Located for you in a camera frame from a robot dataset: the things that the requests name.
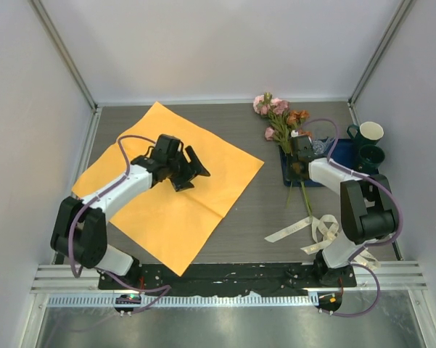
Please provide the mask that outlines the orange fake flower stem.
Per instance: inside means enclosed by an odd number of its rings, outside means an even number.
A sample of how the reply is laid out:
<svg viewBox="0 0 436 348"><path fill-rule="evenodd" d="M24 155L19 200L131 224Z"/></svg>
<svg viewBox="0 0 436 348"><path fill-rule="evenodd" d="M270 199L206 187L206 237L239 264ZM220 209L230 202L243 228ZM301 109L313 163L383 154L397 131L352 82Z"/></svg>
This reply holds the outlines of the orange fake flower stem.
<svg viewBox="0 0 436 348"><path fill-rule="evenodd" d="M309 112L306 110L302 110L302 111L292 110L289 112L289 116L287 118L287 125L290 126L291 129L296 131L299 135L310 135L309 132L303 130L303 123L309 117L310 117ZM300 187L305 201L305 207L308 212L308 216L311 218L313 216L313 211L310 204L310 200L308 198L305 183L303 181L300 182Z"/></svg>

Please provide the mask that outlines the pink fake flower stem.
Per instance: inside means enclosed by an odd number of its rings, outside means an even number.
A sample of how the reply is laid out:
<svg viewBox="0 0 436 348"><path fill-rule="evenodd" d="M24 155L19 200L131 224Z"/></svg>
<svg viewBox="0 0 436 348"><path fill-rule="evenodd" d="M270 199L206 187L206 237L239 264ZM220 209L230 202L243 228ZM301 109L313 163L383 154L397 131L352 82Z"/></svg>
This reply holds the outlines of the pink fake flower stem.
<svg viewBox="0 0 436 348"><path fill-rule="evenodd" d="M268 121L264 137L267 141L274 141L286 157L291 154L289 138L297 128L297 120L291 118L289 102L285 99L273 97L269 92L256 96L252 103L253 110Z"/></svg>

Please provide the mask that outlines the orange wrapping paper sheet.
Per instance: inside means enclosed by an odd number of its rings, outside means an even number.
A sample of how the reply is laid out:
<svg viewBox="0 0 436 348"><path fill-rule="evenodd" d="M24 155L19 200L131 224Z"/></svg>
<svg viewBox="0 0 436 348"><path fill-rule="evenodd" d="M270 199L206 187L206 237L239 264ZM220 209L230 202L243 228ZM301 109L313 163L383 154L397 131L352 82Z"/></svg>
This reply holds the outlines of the orange wrapping paper sheet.
<svg viewBox="0 0 436 348"><path fill-rule="evenodd" d="M110 222L182 276L263 161L156 102L124 131L127 139L121 145L110 145L83 172L73 193L84 197L103 188L126 169L122 149L133 159L147 151L148 139L155 140L161 134L191 146L210 176L195 178L194 188L182 192L175 191L170 181L163 181L132 199Z"/></svg>

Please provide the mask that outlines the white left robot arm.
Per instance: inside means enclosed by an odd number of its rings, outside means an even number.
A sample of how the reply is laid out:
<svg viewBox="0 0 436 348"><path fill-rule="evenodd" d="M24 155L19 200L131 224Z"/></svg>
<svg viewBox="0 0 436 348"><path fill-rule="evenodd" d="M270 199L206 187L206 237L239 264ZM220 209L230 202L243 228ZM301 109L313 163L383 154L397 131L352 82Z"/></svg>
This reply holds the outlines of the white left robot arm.
<svg viewBox="0 0 436 348"><path fill-rule="evenodd" d="M146 154L129 159L121 152L126 169L103 188L81 199L62 200L54 224L50 247L66 256L75 277L84 268L103 272L132 289L138 283L141 263L107 242L107 224L119 210L138 195L164 180L175 191L193 188L197 176L210 176L191 146L173 136L162 134Z"/></svg>

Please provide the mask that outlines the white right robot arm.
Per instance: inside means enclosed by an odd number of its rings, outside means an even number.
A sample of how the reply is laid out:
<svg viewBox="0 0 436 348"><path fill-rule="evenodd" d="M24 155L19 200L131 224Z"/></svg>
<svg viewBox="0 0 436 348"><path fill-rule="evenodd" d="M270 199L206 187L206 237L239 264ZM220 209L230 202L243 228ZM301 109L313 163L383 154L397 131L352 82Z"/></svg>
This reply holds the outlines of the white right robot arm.
<svg viewBox="0 0 436 348"><path fill-rule="evenodd" d="M297 134L289 143L292 177L320 183L340 196L342 231L316 253L313 262L316 283L330 286L366 247L384 245L388 236L395 238L403 227L403 216L385 176L359 173L316 154L307 135Z"/></svg>

